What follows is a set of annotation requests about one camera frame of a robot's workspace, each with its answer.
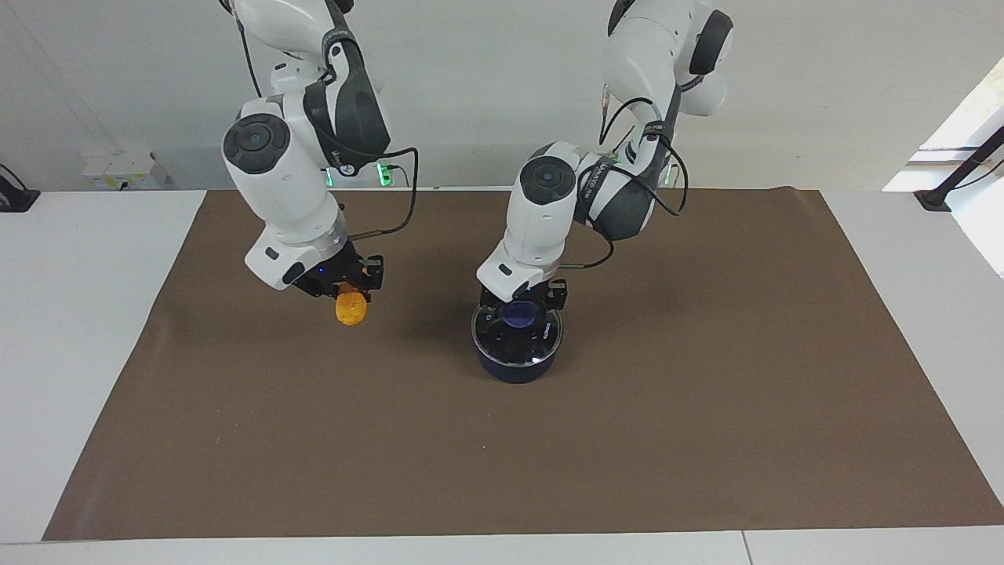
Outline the orange round fruit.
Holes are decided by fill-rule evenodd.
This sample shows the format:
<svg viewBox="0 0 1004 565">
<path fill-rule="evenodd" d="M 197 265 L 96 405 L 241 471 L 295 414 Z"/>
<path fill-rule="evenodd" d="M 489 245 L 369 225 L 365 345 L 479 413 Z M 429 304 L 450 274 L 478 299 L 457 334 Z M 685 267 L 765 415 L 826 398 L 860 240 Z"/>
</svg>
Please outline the orange round fruit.
<svg viewBox="0 0 1004 565">
<path fill-rule="evenodd" d="M 337 297 L 336 305 L 334 305 L 337 321 L 345 326 L 362 324 L 366 319 L 367 308 L 369 308 L 369 304 L 359 293 L 359 286 L 345 280 L 340 296 Z"/>
</svg>

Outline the brown table mat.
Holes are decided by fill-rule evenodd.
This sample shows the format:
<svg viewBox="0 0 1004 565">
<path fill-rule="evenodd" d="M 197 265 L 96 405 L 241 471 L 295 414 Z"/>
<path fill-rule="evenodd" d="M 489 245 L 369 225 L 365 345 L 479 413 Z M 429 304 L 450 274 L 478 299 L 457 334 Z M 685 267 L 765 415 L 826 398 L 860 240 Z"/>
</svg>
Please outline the brown table mat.
<svg viewBox="0 0 1004 565">
<path fill-rule="evenodd" d="M 369 318 L 244 267 L 203 200 L 47 541 L 1004 525 L 831 207 L 710 190 L 567 275 L 541 379 L 492 379 L 475 268 L 507 196 L 427 193 Z"/>
</svg>

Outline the white box with stickers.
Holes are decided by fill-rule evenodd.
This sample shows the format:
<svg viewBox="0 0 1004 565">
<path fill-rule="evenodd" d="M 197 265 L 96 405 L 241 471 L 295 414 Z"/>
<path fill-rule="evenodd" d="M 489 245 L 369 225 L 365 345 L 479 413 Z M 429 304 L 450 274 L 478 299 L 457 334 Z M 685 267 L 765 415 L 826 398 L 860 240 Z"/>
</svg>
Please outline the white box with stickers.
<svg viewBox="0 0 1004 565">
<path fill-rule="evenodd" d="M 82 178 L 96 190 L 162 190 L 169 175 L 151 153 L 122 153 L 87 157 Z"/>
</svg>

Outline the black clamp base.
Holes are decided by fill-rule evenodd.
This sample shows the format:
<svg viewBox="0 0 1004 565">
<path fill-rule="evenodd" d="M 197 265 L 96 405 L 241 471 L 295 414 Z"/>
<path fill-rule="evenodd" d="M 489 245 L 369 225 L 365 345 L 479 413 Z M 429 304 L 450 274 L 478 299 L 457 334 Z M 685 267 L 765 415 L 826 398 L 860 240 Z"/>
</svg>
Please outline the black clamp base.
<svg viewBox="0 0 1004 565">
<path fill-rule="evenodd" d="M 28 211 L 41 195 L 29 188 L 7 165 L 0 163 L 0 213 Z"/>
</svg>

